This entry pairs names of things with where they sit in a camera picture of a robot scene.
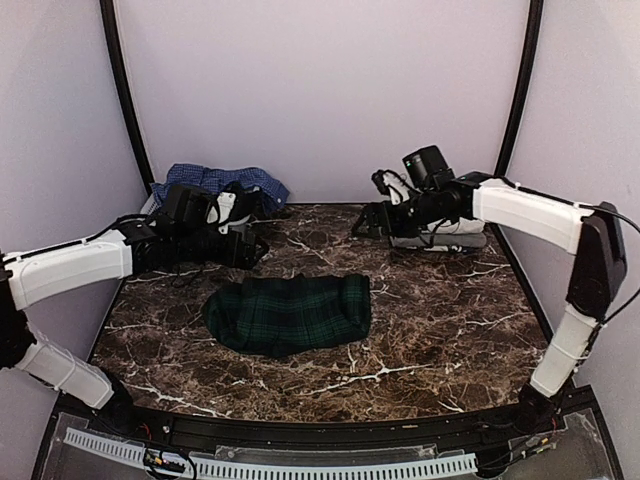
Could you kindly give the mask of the dark green plaid garment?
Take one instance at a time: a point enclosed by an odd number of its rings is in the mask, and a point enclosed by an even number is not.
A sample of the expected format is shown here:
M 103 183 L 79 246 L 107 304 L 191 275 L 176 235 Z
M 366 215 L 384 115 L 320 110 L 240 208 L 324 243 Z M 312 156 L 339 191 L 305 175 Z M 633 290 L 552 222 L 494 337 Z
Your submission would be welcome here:
M 370 278 L 246 278 L 215 291 L 202 316 L 218 343 L 241 354 L 282 358 L 333 348 L 369 335 Z

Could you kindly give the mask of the white and green raglan shirt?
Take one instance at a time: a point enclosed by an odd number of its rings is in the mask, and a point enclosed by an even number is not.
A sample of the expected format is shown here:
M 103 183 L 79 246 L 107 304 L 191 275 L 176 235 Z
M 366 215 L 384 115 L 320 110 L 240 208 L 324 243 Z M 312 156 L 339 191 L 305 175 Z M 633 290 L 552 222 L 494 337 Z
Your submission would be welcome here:
M 460 218 L 457 222 L 446 220 L 444 223 L 433 222 L 423 229 L 424 233 L 443 235 L 468 235 L 479 234 L 484 231 L 485 223 L 481 220 L 468 220 Z

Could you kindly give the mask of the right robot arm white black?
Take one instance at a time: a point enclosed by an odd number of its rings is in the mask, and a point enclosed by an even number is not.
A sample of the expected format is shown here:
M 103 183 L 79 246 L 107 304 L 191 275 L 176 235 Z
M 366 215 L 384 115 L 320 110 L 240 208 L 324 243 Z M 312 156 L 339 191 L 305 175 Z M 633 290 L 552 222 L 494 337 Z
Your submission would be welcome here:
M 570 202 L 481 172 L 437 174 L 422 190 L 390 170 L 372 179 L 385 199 L 363 207 L 355 236 L 414 237 L 432 246 L 444 224 L 466 219 L 515 229 L 573 256 L 564 315 L 528 384 L 540 396 L 528 396 L 510 413 L 517 432 L 534 432 L 549 416 L 541 396 L 552 398 L 562 389 L 615 316 L 609 308 L 627 273 L 622 216 L 609 203 Z

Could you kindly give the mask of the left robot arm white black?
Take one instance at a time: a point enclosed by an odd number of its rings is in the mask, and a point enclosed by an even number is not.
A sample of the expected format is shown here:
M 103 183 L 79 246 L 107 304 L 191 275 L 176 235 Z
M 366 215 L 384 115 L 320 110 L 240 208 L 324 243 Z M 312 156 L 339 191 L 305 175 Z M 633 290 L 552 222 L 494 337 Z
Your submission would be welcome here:
M 90 237 L 1 258 L 1 366 L 21 370 L 93 410 L 120 436 L 141 427 L 128 393 L 30 325 L 26 309 L 44 299 L 107 280 L 181 263 L 252 269 L 268 244 L 240 225 L 162 221 L 127 215 Z

